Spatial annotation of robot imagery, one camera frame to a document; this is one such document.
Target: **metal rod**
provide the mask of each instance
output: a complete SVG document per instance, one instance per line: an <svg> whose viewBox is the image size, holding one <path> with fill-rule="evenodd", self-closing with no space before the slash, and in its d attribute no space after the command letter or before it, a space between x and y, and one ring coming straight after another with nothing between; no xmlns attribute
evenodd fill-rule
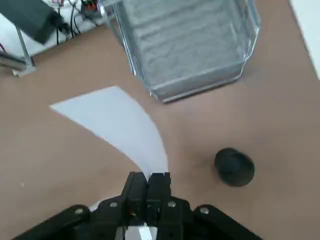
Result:
<svg viewBox="0 0 320 240"><path fill-rule="evenodd" d="M35 66L35 63L34 63L32 57L30 57L30 55L28 53L28 50L27 50L24 38L22 37L20 28L18 28L17 26L15 26L15 28L16 28L16 32L18 33L18 37L19 37L20 44L21 44L21 47L22 47L22 50L23 50L23 54L24 54L24 58L25 58L26 64L28 66Z"/></svg>

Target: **clear plastic container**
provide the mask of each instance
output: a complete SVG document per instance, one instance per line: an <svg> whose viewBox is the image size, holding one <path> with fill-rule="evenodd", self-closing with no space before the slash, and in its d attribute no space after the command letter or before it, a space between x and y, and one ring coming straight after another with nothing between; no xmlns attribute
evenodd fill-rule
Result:
<svg viewBox="0 0 320 240"><path fill-rule="evenodd" d="M124 0L114 11L133 74L164 103L236 81L261 26L254 0Z"/></svg>

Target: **paper sheet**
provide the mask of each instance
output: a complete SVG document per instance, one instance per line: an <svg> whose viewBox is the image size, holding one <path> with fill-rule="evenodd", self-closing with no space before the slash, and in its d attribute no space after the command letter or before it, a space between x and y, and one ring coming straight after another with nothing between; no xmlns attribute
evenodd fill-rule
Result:
<svg viewBox="0 0 320 240"><path fill-rule="evenodd" d="M290 0L290 2L320 80L320 0Z"/></svg>
<svg viewBox="0 0 320 240"><path fill-rule="evenodd" d="M118 86L100 89L50 106L128 156L148 179L168 172L158 129L144 109Z"/></svg>

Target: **black cap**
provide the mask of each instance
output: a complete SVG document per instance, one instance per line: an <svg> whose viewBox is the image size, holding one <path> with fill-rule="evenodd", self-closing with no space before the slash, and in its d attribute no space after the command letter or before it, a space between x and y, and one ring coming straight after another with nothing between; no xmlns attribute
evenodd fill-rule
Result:
<svg viewBox="0 0 320 240"><path fill-rule="evenodd" d="M221 180L233 187L247 185L255 175L252 160L233 148L220 150L215 156L214 166Z"/></svg>

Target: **screw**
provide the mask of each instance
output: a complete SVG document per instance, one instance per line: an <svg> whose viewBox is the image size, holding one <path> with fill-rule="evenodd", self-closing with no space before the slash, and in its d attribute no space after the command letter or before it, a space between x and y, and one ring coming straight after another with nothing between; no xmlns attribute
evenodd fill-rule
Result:
<svg viewBox="0 0 320 240"><path fill-rule="evenodd" d="M176 206L176 203L174 201L170 201L170 202L168 202L168 206L170 208L174 208Z"/></svg>
<svg viewBox="0 0 320 240"><path fill-rule="evenodd" d="M200 208L200 213L202 213L202 214L209 214L209 209L206 208L206 207L202 207L202 208Z"/></svg>
<svg viewBox="0 0 320 240"><path fill-rule="evenodd" d="M75 214L82 214L84 210L82 208L78 208L77 210L74 211Z"/></svg>
<svg viewBox="0 0 320 240"><path fill-rule="evenodd" d="M115 208L116 206L118 206L118 203L116 202L110 203L110 208Z"/></svg>

